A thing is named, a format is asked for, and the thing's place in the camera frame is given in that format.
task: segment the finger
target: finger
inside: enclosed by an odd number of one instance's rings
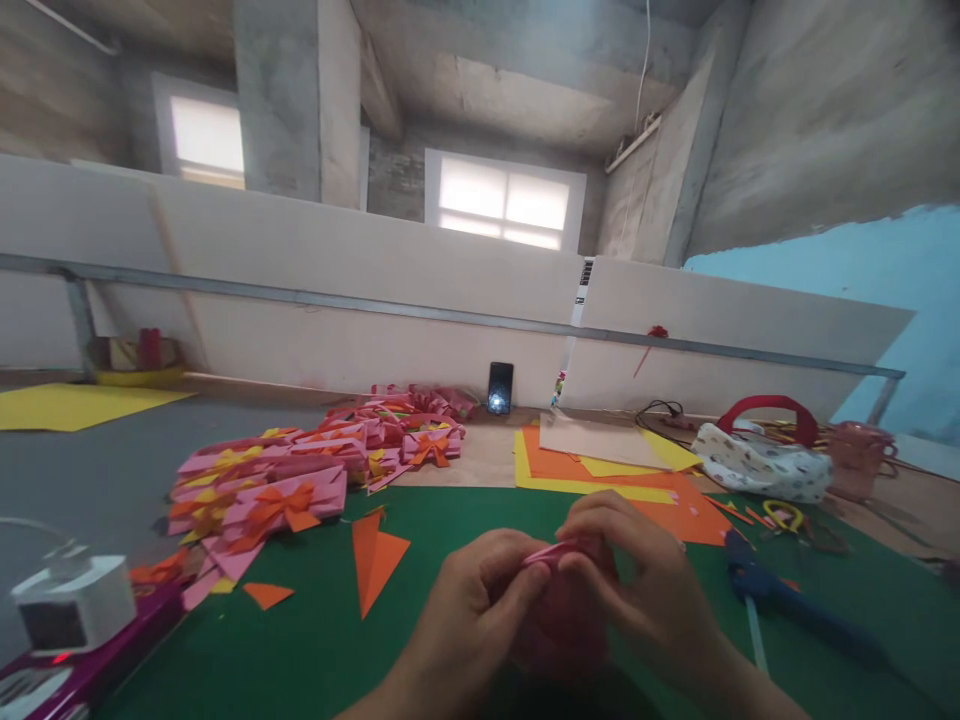
[[[463,549],[464,554],[480,570],[484,587],[490,588],[505,577],[513,577],[523,561],[548,547],[519,530],[492,530]]]
[[[575,573],[583,578],[615,624],[629,626],[636,622],[636,611],[623,599],[619,586],[605,577],[586,555],[568,553],[560,559],[558,569],[562,573]]]
[[[544,563],[535,562],[524,568],[510,583],[503,597],[484,616],[484,622],[490,623],[491,628],[503,633],[512,642],[520,623],[548,582],[550,568]]]
[[[646,566],[656,557],[657,547],[662,542],[659,533],[663,532],[659,526],[637,523],[634,518],[609,507],[595,507],[569,518],[557,530],[557,539],[599,536],[625,550],[638,565]]]
[[[611,510],[616,510],[617,512],[622,512],[627,517],[635,518],[637,522],[640,523],[643,523],[644,521],[650,522],[649,518],[637,510],[629,500],[615,490],[604,490],[602,492],[584,495],[580,500],[575,502],[570,507],[570,512],[567,517],[569,519],[574,515],[578,515],[587,510],[600,507],[606,507],[610,508]]]

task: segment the white bag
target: white bag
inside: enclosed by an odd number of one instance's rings
[[[796,444],[734,430],[741,413],[768,407],[797,413]],[[785,395],[757,395],[738,402],[716,425],[702,425],[691,449],[703,460],[704,472],[728,490],[818,503],[833,482],[830,457],[811,449],[818,432],[813,415],[800,403]]]

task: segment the metal railing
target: metal railing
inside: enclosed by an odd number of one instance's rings
[[[834,372],[848,373],[851,375],[884,377],[887,379],[886,383],[880,391],[880,395],[870,412],[870,416],[867,418],[867,422],[871,425],[876,425],[880,422],[897,389],[897,383],[906,376],[903,370],[893,370],[873,365],[859,365],[856,363],[840,362],[838,360],[828,360],[826,358],[789,355],[786,353],[753,350],[751,348],[734,347],[731,345],[702,343],[694,340],[658,338],[650,335],[638,335],[614,330],[581,328],[560,323],[522,320],[520,318],[462,312],[459,310],[445,310],[423,305],[407,305],[404,303],[368,300],[343,295],[328,295],[309,290],[292,290],[289,288],[269,287],[228,280],[214,280],[190,275],[173,275],[170,273],[135,270],[133,268],[113,267],[110,265],[53,260],[26,255],[0,253],[0,270],[40,275],[57,275],[64,279],[67,283],[67,296],[70,300],[70,309],[73,313],[77,342],[80,345],[81,357],[83,358],[84,374],[88,380],[93,379],[94,365],[87,348],[90,347],[91,342],[96,337],[96,331],[93,324],[93,313],[90,309],[90,299],[87,294],[87,281],[111,282],[123,285],[137,285],[141,287],[181,290],[212,295],[228,295],[233,297],[254,298],[257,300],[273,300],[296,305],[310,305],[340,310],[362,310],[383,315],[400,315],[424,320],[441,320],[466,325],[482,325],[507,330],[561,335],[583,340],[599,340],[601,342],[612,342],[622,345],[656,347],[665,350],[692,352],[700,355],[736,358],[738,360],[756,360],[759,362],[789,365],[813,370],[832,370]]]

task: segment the yellow scissors handle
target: yellow scissors handle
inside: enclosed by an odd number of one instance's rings
[[[790,517],[786,520],[781,519],[780,516],[777,515],[777,510],[783,510],[788,513]],[[790,503],[785,503],[782,500],[764,500],[763,511],[773,519],[781,530],[797,534],[800,531],[800,526],[803,525],[803,513],[800,511],[800,508],[794,507]]]

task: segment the green cutting mat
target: green cutting mat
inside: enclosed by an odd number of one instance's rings
[[[348,524],[277,536],[244,581],[274,583],[296,594],[268,612],[239,588],[232,595],[211,596],[96,717],[329,718],[372,689],[390,668],[449,552],[498,527],[550,541],[576,499],[480,488],[389,488],[370,498],[351,496],[345,518],[386,503],[382,529],[412,542],[365,621],[360,620]],[[791,539],[761,543],[756,528],[734,523],[754,540],[762,562],[799,582],[810,598],[875,633],[914,682],[960,717],[956,595],[906,558],[833,518],[824,521],[840,530],[853,553],[808,555],[802,573]],[[688,554],[724,630],[752,658],[746,612],[730,589],[722,548],[691,545]],[[858,667],[782,618],[762,617],[761,626],[772,677],[814,718],[942,717],[906,683]],[[665,718],[700,717],[632,658],[619,638],[613,639],[613,657],[619,670],[611,670],[596,693],[609,716],[656,717],[655,707]],[[527,717],[601,716],[585,714],[564,690],[530,687],[507,674],[498,682],[488,716],[505,717],[503,708],[514,703],[517,717],[527,706]]]

